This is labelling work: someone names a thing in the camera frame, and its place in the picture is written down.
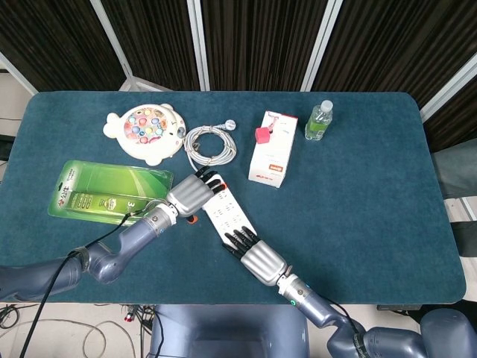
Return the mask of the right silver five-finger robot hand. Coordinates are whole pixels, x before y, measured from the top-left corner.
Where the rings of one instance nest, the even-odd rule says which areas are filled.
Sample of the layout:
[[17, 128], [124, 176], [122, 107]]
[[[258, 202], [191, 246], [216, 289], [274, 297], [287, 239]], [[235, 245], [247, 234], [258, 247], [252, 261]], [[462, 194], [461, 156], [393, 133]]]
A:
[[250, 228], [225, 233], [222, 246], [261, 283], [276, 286], [288, 268], [286, 261]]

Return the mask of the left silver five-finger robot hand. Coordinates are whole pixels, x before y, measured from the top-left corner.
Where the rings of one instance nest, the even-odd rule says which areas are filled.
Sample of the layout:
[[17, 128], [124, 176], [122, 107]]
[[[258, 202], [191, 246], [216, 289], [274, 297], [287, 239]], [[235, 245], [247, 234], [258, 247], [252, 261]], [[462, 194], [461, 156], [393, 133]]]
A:
[[212, 179], [216, 174], [215, 170], [209, 172], [209, 167], [203, 166], [174, 186], [167, 194], [166, 201], [174, 206], [179, 217], [185, 218], [189, 224], [194, 224], [198, 220], [195, 213], [227, 188], [221, 179]]

